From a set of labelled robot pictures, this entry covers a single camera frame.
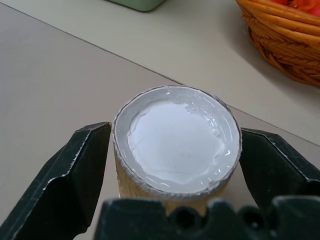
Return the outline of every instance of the beige table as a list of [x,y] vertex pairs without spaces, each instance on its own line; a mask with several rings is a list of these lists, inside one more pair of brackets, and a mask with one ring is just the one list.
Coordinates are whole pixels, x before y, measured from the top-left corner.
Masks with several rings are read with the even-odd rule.
[[1,2],[320,145],[320,89],[266,63],[235,0],[168,0],[149,13],[107,0]]
[[[113,121],[119,108],[169,79],[0,4],[0,224],[44,163],[84,125]],[[231,108],[241,127],[280,134],[320,168],[320,147]],[[92,226],[119,196],[112,150]],[[254,205],[238,166],[224,197]]]

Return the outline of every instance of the wicker basket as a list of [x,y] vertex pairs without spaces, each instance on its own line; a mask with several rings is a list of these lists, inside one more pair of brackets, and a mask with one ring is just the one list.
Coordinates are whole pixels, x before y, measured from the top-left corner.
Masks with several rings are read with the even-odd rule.
[[264,59],[300,83],[320,87],[320,17],[270,0],[236,0]]

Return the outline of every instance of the red object in basket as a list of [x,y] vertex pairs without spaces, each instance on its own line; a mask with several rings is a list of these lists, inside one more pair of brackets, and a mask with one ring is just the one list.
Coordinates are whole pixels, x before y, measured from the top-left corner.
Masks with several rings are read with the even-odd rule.
[[290,3],[290,7],[306,13],[317,6],[320,6],[320,0],[293,0]]
[[272,2],[275,2],[277,4],[289,6],[289,0],[271,0]]
[[311,8],[308,13],[320,17],[320,5]]

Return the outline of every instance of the cardboard tube rim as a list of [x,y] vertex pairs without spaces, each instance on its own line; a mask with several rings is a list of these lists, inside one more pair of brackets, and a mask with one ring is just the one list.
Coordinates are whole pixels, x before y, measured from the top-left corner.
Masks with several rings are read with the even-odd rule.
[[[210,186],[210,188],[206,188],[204,190],[201,190],[201,191],[198,191],[198,192],[192,192],[192,193],[173,193],[173,192],[159,190],[159,189],[147,184],[134,171],[132,171],[132,169],[127,165],[126,161],[124,160],[124,158],[121,155],[118,143],[116,141],[116,134],[115,134],[115,126],[116,126],[116,122],[117,122],[117,119],[118,119],[120,113],[123,111],[124,108],[126,108],[132,101],[134,101],[139,96],[141,96],[143,94],[146,94],[146,93],[148,93],[150,91],[156,90],[156,89],[167,88],[167,87],[169,87],[169,88],[172,88],[172,87],[190,88],[190,89],[194,89],[194,90],[200,91],[200,92],[204,93],[205,95],[208,95],[208,96],[214,98],[216,101],[218,101],[228,111],[228,113],[232,116],[232,118],[233,118],[233,120],[234,120],[234,122],[236,124],[236,128],[238,129],[238,132],[239,132],[239,149],[238,149],[237,157],[236,157],[236,159],[234,161],[233,166],[226,173],[226,175],[222,179],[216,181],[212,186]],[[210,93],[208,93],[206,91],[197,89],[195,87],[183,86],[183,85],[166,85],[166,86],[153,87],[153,88],[150,88],[150,89],[148,89],[148,90],[146,90],[144,92],[141,92],[138,95],[136,95],[134,98],[132,98],[130,101],[128,101],[120,109],[120,111],[117,113],[117,115],[115,116],[115,119],[113,121],[113,128],[112,128],[112,138],[113,138],[112,141],[113,141],[114,153],[115,153],[115,156],[116,156],[115,160],[119,161],[120,165],[125,170],[125,172],[128,174],[128,176],[130,178],[132,178],[132,180],[138,186],[140,186],[144,191],[146,191],[147,193],[150,193],[150,194],[152,194],[154,196],[160,197],[160,198],[165,199],[165,200],[170,200],[170,201],[194,201],[194,200],[199,200],[199,199],[202,199],[205,196],[211,195],[213,192],[218,191],[221,187],[223,187],[225,185],[226,182],[228,182],[228,180],[232,176],[233,172],[235,171],[235,169],[236,169],[236,167],[238,165],[238,162],[239,162],[239,159],[240,159],[240,155],[241,155],[241,152],[242,152],[242,132],[241,132],[241,128],[239,127],[238,121],[236,120],[234,114],[230,111],[228,106],[214,94],[210,94]]]

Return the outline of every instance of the green container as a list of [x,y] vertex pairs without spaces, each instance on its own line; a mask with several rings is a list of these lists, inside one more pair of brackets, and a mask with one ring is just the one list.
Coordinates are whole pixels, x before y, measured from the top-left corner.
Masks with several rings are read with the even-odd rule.
[[126,7],[147,12],[155,9],[161,3],[166,0],[110,0],[111,2],[115,2],[117,4],[124,5]]

